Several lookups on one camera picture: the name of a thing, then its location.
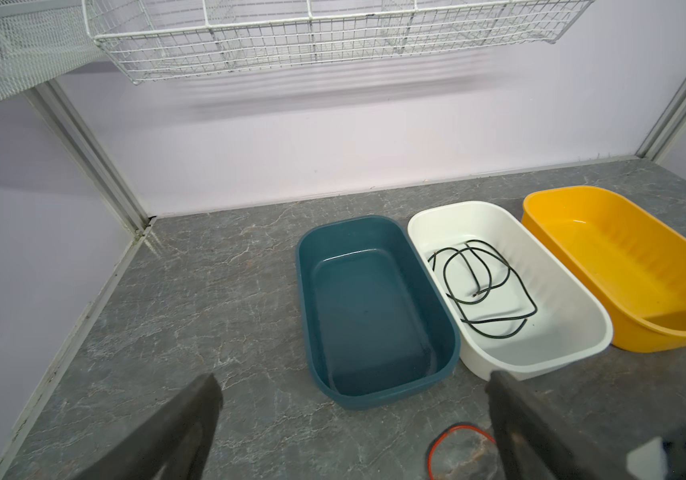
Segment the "white plastic basin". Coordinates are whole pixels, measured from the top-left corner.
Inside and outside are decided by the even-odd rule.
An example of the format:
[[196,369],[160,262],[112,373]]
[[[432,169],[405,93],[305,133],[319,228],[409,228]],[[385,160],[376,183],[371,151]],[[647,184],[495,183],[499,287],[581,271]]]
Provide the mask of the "white plastic basin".
[[[412,217],[407,232],[439,290],[446,292],[443,274],[446,257],[440,256],[433,272],[427,262],[430,256],[446,246],[459,249],[465,246],[463,242],[478,239],[494,246],[508,260],[538,306],[538,313],[528,319],[520,332],[507,339],[491,339],[464,323],[455,303],[444,296],[462,335],[460,359],[478,377],[489,380],[493,370],[507,370],[517,379],[529,379],[595,355],[612,340],[612,323],[602,304],[500,206],[471,201],[424,210]],[[446,278],[456,297],[467,298],[472,291],[472,280],[467,267],[456,260],[447,267]],[[499,279],[507,271],[494,260],[487,264],[493,278]],[[477,274],[482,271],[480,264],[474,267]],[[480,276],[481,282],[488,279],[486,272]],[[531,311],[513,275],[482,303],[463,308],[469,320]],[[476,328],[501,335],[514,331],[520,323],[520,320],[491,322]]]

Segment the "white wire basket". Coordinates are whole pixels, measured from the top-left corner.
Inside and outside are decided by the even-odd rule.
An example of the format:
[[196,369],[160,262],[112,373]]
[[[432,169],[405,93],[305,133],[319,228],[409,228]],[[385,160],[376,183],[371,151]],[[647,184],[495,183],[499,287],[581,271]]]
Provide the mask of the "white wire basket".
[[80,0],[0,0],[0,100],[101,56]]
[[555,42],[593,0],[82,0],[133,83]]

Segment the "wire shelf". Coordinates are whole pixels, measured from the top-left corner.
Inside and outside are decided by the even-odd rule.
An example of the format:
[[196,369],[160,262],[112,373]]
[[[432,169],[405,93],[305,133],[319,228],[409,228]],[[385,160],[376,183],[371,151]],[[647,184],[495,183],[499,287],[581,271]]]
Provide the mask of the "wire shelf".
[[0,100],[101,56],[79,0],[0,0]]
[[555,42],[594,0],[82,0],[133,83]]

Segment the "gray marble surface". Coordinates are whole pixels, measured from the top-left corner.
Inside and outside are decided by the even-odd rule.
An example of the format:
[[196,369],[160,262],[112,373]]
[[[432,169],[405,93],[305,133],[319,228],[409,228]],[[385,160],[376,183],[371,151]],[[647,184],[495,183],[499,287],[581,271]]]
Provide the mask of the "gray marble surface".
[[[484,382],[458,363],[411,398],[362,412],[311,381],[294,247],[313,226],[485,200],[522,215],[533,191],[609,188],[686,236],[686,181],[633,160],[160,219],[36,421],[6,478],[67,478],[197,374],[214,372],[225,408],[206,478],[424,478],[429,441],[453,422],[490,428]],[[525,384],[622,461],[686,420],[686,348],[610,347]],[[437,453],[442,478],[501,478],[495,453],[459,434]]]

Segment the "teal plastic basin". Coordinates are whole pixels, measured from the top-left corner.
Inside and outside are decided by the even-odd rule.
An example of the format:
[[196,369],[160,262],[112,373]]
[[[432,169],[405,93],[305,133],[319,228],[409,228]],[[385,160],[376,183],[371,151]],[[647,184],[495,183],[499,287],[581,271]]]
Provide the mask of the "teal plastic basin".
[[308,369],[329,398],[371,408],[452,372],[460,334],[401,225],[362,216],[319,226],[296,263]]

